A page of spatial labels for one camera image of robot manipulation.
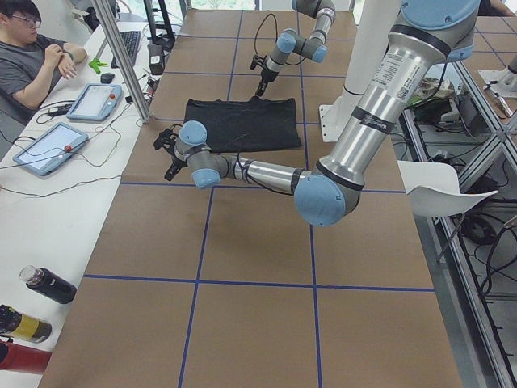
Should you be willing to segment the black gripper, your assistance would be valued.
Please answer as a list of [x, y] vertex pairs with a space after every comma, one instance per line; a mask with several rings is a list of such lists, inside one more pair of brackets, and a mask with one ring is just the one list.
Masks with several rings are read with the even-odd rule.
[[274, 82], [278, 72], [275, 72], [267, 67], [267, 56], [260, 57], [255, 54], [250, 63], [250, 69], [255, 70], [257, 67], [262, 69], [261, 71], [261, 80], [258, 84], [258, 88], [255, 92], [255, 96], [263, 96], [265, 93], [267, 86], [270, 82]]
[[178, 158], [175, 154], [175, 146], [178, 138], [179, 135], [175, 133], [172, 128], [167, 128], [160, 132], [153, 142], [155, 150], [164, 149], [171, 156], [172, 163], [164, 175], [167, 181], [172, 181], [174, 177], [187, 166], [187, 163]]

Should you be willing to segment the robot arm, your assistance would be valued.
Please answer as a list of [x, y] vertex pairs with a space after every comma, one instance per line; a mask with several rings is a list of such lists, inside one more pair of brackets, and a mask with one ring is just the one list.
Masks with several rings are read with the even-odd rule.
[[207, 126], [185, 122], [156, 139], [172, 163], [173, 179], [189, 169], [198, 188], [238, 179], [293, 197], [311, 225], [331, 226], [351, 213], [364, 173], [427, 71], [471, 55], [476, 1], [367, 1], [359, 21], [342, 94], [323, 108], [321, 123], [337, 141], [311, 171], [216, 154]]
[[250, 68], [262, 68], [261, 80], [255, 95], [263, 96], [267, 85], [274, 82], [282, 67], [288, 63], [288, 57], [295, 53], [305, 59], [321, 63], [326, 53], [327, 34], [335, 21], [336, 11], [332, 1], [291, 1], [292, 9], [316, 20], [313, 31], [308, 38], [300, 36], [294, 29], [287, 28], [277, 36], [271, 52], [263, 57], [258, 52], [252, 58]]

